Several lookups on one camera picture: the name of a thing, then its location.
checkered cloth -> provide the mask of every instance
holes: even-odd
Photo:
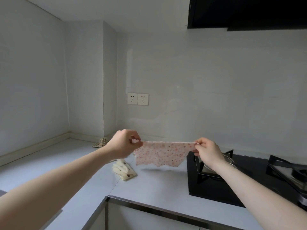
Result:
[[[101,138],[99,143],[94,143],[93,148],[101,148],[105,146],[109,141],[106,138]]]

white cabinet door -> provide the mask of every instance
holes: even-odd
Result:
[[[199,227],[109,203],[109,230],[199,230]]]
[[[105,223],[104,223],[104,209],[99,214],[97,219],[95,220],[94,224],[91,226],[90,230],[105,230]]]

range hood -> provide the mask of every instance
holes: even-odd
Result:
[[[307,0],[190,0],[188,29],[305,29]]]

white countertop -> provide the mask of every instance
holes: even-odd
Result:
[[[0,189],[9,191],[45,172],[71,162],[94,149],[93,143],[67,139],[39,152],[0,167]],[[262,230],[246,208],[189,195],[187,166],[136,166],[134,156],[126,158],[138,174],[126,182],[102,167],[63,207],[63,212],[46,228],[82,229],[106,195],[198,217],[248,230]]]

white wall socket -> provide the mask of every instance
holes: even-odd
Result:
[[[137,105],[138,104],[138,94],[137,93],[128,93],[128,104]]]
[[[146,105],[149,103],[149,94],[148,93],[138,93],[138,105]]]

